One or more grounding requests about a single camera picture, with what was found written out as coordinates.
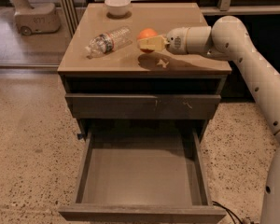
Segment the wooden tabletop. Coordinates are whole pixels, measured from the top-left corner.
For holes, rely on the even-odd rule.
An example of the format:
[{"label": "wooden tabletop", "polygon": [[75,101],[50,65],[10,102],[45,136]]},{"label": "wooden tabletop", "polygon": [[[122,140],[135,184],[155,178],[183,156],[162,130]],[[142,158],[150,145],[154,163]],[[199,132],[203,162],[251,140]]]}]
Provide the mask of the wooden tabletop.
[{"label": "wooden tabletop", "polygon": [[[88,58],[85,47],[97,35],[120,26],[129,26],[132,44],[101,58]],[[173,55],[167,50],[145,54],[138,49],[137,35],[145,28],[166,34],[177,27],[206,26],[202,12],[194,3],[132,4],[125,18],[108,16],[104,4],[89,4],[72,41],[63,56],[60,74],[91,76],[227,75],[227,62],[200,55]]]}]

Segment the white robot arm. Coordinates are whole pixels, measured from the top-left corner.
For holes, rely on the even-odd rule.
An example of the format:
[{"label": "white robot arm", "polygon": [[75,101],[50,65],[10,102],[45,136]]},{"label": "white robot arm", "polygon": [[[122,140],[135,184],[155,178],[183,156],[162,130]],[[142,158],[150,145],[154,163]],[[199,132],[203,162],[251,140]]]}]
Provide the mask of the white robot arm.
[{"label": "white robot arm", "polygon": [[[223,17],[213,28],[176,28],[166,37],[159,36],[159,39],[152,40],[140,40],[139,48],[167,49],[173,54],[195,53],[210,59],[234,61],[280,143],[280,74],[256,50],[239,19]],[[260,223],[280,224],[280,148],[275,153],[268,174]]]}]

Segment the bottle label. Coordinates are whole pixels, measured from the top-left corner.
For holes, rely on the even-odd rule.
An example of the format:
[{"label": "bottle label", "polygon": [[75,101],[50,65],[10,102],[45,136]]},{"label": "bottle label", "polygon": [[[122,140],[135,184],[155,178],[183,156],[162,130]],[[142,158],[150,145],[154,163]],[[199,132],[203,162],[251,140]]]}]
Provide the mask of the bottle label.
[{"label": "bottle label", "polygon": [[105,44],[104,45],[105,50],[103,50],[103,53],[108,53],[114,47],[113,46],[113,41],[108,34],[100,34],[100,37],[102,38],[102,41]]}]

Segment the wire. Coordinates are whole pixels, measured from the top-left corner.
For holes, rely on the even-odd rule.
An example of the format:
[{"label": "wire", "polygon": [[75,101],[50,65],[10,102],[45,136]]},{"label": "wire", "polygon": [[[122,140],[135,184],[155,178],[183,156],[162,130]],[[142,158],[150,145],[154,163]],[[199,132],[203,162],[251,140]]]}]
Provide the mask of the wire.
[{"label": "wire", "polygon": [[240,222],[240,224],[244,224],[243,221],[242,221],[237,215],[235,215],[235,213],[233,213],[232,210],[230,210],[230,209],[227,208],[226,206],[224,206],[224,205],[222,205],[221,203],[218,203],[218,202],[216,202],[216,201],[213,201],[213,205],[219,206],[219,207],[225,209],[225,210],[227,211],[227,213],[229,214],[229,216],[231,217],[231,219],[232,219],[232,221],[233,221],[234,224],[236,224],[236,222],[235,222],[235,220],[234,220],[233,217],[235,217],[235,218]]}]

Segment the black cable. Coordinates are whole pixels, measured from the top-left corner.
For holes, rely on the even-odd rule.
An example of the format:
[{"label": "black cable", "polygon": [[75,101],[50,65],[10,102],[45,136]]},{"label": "black cable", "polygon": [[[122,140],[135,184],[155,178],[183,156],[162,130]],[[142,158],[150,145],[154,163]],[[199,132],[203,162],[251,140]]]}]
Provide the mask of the black cable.
[{"label": "black cable", "polygon": [[218,202],[216,202],[216,201],[213,201],[213,205],[216,205],[216,206],[219,206],[219,207],[225,209],[229,215],[233,215],[235,218],[237,218],[238,221],[240,222],[240,224],[244,224],[243,221],[242,221],[238,216],[236,216],[236,214],[233,213],[232,210],[230,210],[230,209],[227,208],[226,206],[224,206],[224,205],[222,205],[221,203],[218,203]]}]

